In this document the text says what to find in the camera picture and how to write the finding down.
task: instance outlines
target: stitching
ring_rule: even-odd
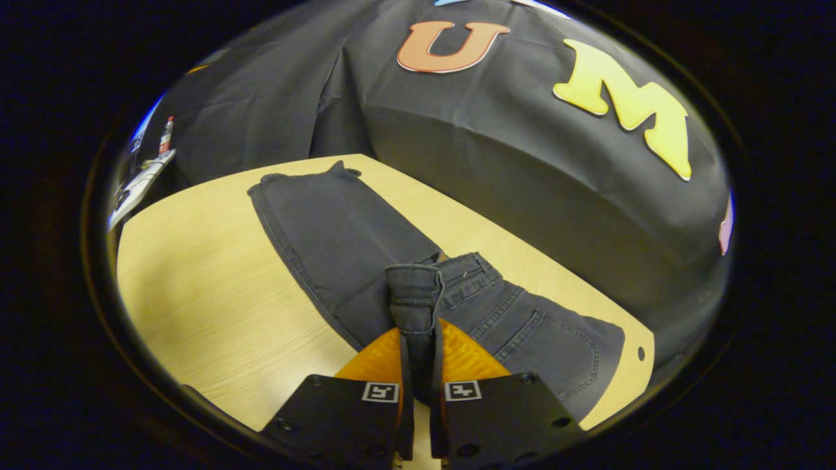
[[[439,288],[439,291],[438,291],[438,299],[436,299],[436,304],[433,305],[432,310],[430,310],[430,315],[431,315],[431,318],[432,318],[432,321],[430,322],[430,327],[431,328],[435,328],[436,319],[441,314],[441,312],[438,311],[438,305],[441,303],[441,299],[443,299],[443,296],[444,296],[444,291],[447,289],[447,286],[444,283],[444,276],[441,275],[440,270],[436,270],[436,284],[438,284],[441,287]]]
[[[466,279],[467,273],[470,273],[472,271],[473,271],[473,269],[466,269],[465,272],[464,272],[464,275],[462,275],[462,274],[456,275],[453,279],[450,280],[450,283],[449,283],[448,287],[453,287],[455,285],[458,285],[462,281],[466,281],[467,280]]]
[[[585,381],[583,384],[573,388],[570,391],[565,391],[565,392],[559,394],[560,396],[558,397],[558,399],[569,398],[570,396],[578,393],[579,391],[585,389],[586,387],[592,385],[593,382],[595,382],[595,379],[598,377],[600,351],[599,351],[598,344],[595,343],[594,341],[592,341],[592,339],[589,338],[587,335],[584,335],[580,331],[577,331],[576,329],[572,328],[571,326],[565,324],[564,322],[562,322],[558,319],[555,319],[553,321],[558,326],[567,330],[569,333],[572,333],[573,335],[579,337],[581,340],[585,341],[589,345],[589,347],[592,349],[592,352],[593,352],[594,360],[593,360],[593,364],[592,364],[592,374],[589,375],[589,380]]]
[[[451,305],[450,307],[447,307],[446,309],[442,310],[441,312],[439,312],[439,314],[446,314],[446,313],[451,312],[452,310],[455,310],[455,309],[456,309],[456,307],[458,307],[459,305],[463,304],[463,303],[464,303],[464,302],[466,302],[467,300],[470,300],[470,299],[472,299],[472,298],[476,297],[477,295],[481,294],[481,293],[482,293],[482,291],[484,291],[485,289],[491,288],[491,287],[492,287],[494,284],[496,284],[496,283],[497,283],[497,281],[499,281],[499,280],[502,280],[502,276],[499,276],[498,278],[494,279],[494,280],[493,280],[493,281],[491,281],[489,284],[486,284],[485,286],[483,286],[481,289],[477,290],[477,291],[476,291],[476,292],[474,292],[473,294],[470,294],[470,295],[466,296],[465,298],[463,298],[463,299],[459,300],[458,302],[454,303],[454,304],[453,304],[453,305]]]
[[[319,307],[321,308],[321,311],[328,314],[329,319],[331,320],[331,323],[333,323],[334,325],[339,327],[340,331],[338,331],[338,333],[342,333],[343,337],[350,338],[351,342],[353,343],[352,345],[355,348],[359,349],[361,347],[359,340],[357,340],[357,338],[355,338],[354,335],[352,335],[351,332],[348,331],[348,329],[345,327],[345,325],[342,324],[342,322],[340,322],[334,316],[334,314],[331,313],[330,310],[328,310],[328,308],[325,307],[325,304],[324,304],[323,300],[320,299],[319,296],[317,295],[316,290],[314,290],[314,288],[312,287],[313,282],[311,282],[311,280],[308,278],[308,275],[304,270],[304,266],[302,266],[302,262],[298,259],[298,255],[296,254],[296,252],[293,251],[293,249],[290,248],[290,247],[285,247],[285,242],[287,241],[287,238],[284,235],[284,230],[282,230],[282,224],[280,222],[278,222],[278,220],[268,219],[268,217],[270,215],[270,212],[267,212],[264,209],[265,209],[265,206],[269,207],[270,204],[269,204],[269,201],[267,201],[267,198],[264,194],[263,186],[261,186],[261,185],[255,186],[253,188],[253,190],[255,190],[255,191],[253,191],[253,193],[256,196],[255,201],[258,204],[258,208],[261,209],[261,211],[257,211],[258,216],[259,216],[259,218],[262,218],[262,214],[263,214],[264,222],[266,222],[266,223],[263,224],[263,226],[269,231],[268,237],[271,239],[271,241],[272,240],[276,241],[273,244],[273,246],[278,248],[278,250],[281,252],[281,253],[279,253],[279,256],[284,255],[284,257],[289,261],[289,263],[287,263],[287,264],[296,273],[296,277],[299,280],[302,281],[302,283],[304,284],[304,287],[310,293],[310,295],[314,299],[316,299],[317,304],[319,304]]]
[[[539,309],[534,309],[531,313],[531,318],[525,322],[522,328],[493,357],[500,363],[504,363],[514,350],[524,345],[533,336],[534,331],[537,330],[545,317],[546,314],[540,312]]]
[[[409,290],[423,290],[423,291],[426,291],[426,292],[432,292],[433,290],[436,290],[435,285],[433,285],[431,287],[420,286],[420,285],[407,285],[407,286],[402,286],[402,288],[403,289],[409,289]]]
[[[432,307],[436,303],[433,301],[428,302],[420,302],[417,300],[402,300],[402,299],[392,299],[390,302],[392,305],[399,305],[400,307]]]
[[[504,314],[511,305],[517,301],[519,295],[523,292],[523,288],[517,286],[509,292],[502,302],[494,307],[491,314],[489,314],[476,328],[470,331],[468,335],[474,340],[481,338],[487,331],[497,322],[500,316]]]
[[[485,279],[486,281],[488,281],[488,282],[490,282],[490,281],[491,281],[491,280],[490,280],[487,276],[485,276],[485,274],[484,274],[484,273],[477,273],[477,274],[475,274],[475,275],[474,275],[474,274],[472,274],[472,275],[471,275],[471,277],[470,277],[469,279],[468,279],[468,278],[465,278],[464,276],[462,276],[461,274],[459,274],[458,276],[456,276],[455,278],[453,278],[453,279],[450,281],[450,283],[447,285],[447,287],[449,287],[449,288],[454,288],[454,287],[456,287],[457,285],[462,284],[462,283],[465,283],[465,282],[467,282],[467,281],[470,281],[470,282],[471,282],[471,284],[478,284],[478,281],[479,281],[479,279],[480,279],[482,276],[484,276],[484,279]]]
[[[432,331],[432,325],[427,328],[426,330],[400,330],[401,333],[405,335],[426,335]]]
[[[383,268],[384,271],[394,271],[396,269],[419,269],[421,271],[438,271],[438,268],[436,268],[435,266],[424,266],[423,264],[390,264],[389,266]]]

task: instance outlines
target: black fabric backdrop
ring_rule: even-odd
[[[680,61],[741,133],[759,181],[739,221],[728,309],[748,312],[687,395],[603,452],[562,467],[832,468],[832,6],[589,1]],[[276,2],[12,2],[2,429],[8,468],[261,468],[184,419],[99,325],[79,256],[94,153],[189,64]],[[122,116],[132,122],[114,125]],[[730,156],[737,160],[739,156]]]
[[[410,25],[446,20],[431,52],[455,53],[468,22],[498,23],[478,65],[450,74],[400,67]],[[572,38],[615,58],[686,108],[690,181],[621,128],[557,99]],[[220,47],[166,92],[140,160],[175,116],[173,163],[137,210],[204,181],[285,161],[364,153],[513,232],[620,304],[656,338],[656,364],[711,322],[729,260],[717,240],[729,184],[699,113],[637,55],[574,20],[480,0],[309,2]]]

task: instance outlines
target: white object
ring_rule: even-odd
[[[168,162],[174,158],[175,150],[171,149],[169,151],[163,152],[160,156],[156,157],[154,160],[145,161],[148,168],[145,168],[139,175],[134,178],[133,181],[128,183],[128,186],[125,186],[125,191],[130,192],[128,197],[122,202],[120,206],[118,206],[114,211],[113,214],[110,215],[110,220],[107,223],[107,229],[112,230],[116,223],[122,220],[131,209],[136,207],[137,204],[142,201],[142,198],[148,192],[148,188],[151,186],[151,183],[160,175],[160,172],[163,168],[168,165]]]

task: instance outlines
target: jeans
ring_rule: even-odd
[[[577,421],[612,380],[620,327],[530,294],[479,253],[440,261],[441,249],[342,162],[325,173],[265,176],[249,194],[279,256],[355,349],[397,325],[430,355],[419,336],[443,318],[511,373],[537,372]],[[427,401],[434,361],[410,362],[415,396]]]

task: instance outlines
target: belt loop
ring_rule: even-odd
[[[436,326],[436,319],[438,318],[438,311],[439,305],[441,305],[441,300],[444,299],[444,278],[441,276],[441,270],[436,269],[436,283],[441,286],[438,291],[438,298],[436,299],[436,304],[432,307],[432,322],[430,327],[434,328]]]
[[[482,272],[487,277],[487,280],[491,283],[502,277],[502,275],[499,274],[497,270],[493,268],[493,266],[488,264],[486,260],[482,259],[482,256],[479,253],[474,254],[473,259],[475,259],[476,262],[479,263],[479,267],[482,268]]]

